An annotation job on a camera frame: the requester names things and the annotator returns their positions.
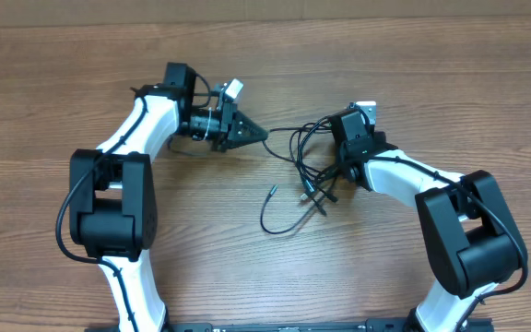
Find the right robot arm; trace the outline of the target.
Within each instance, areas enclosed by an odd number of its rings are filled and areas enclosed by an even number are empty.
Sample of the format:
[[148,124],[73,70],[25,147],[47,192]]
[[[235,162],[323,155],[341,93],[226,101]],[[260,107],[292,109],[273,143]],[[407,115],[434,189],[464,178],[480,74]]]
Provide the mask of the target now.
[[525,242],[488,172],[442,172],[413,160],[375,128],[375,106],[358,102],[329,118],[336,164],[345,178],[391,196],[419,215],[436,278],[406,331],[491,331],[470,315],[489,297],[519,290],[528,274]]

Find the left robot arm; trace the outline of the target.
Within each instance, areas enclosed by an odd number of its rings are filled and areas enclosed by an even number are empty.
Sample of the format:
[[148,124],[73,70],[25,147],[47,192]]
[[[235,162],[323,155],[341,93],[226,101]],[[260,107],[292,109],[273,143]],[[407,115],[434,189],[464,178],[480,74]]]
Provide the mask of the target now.
[[133,110],[108,140],[71,156],[57,218],[69,220],[72,241],[84,247],[81,262],[103,271],[119,312],[116,331],[171,330],[150,262],[159,223],[152,163],[162,147],[189,136],[226,152],[268,138],[238,108],[240,80],[207,88],[197,104],[200,79],[187,64],[167,64],[160,83],[135,89]]

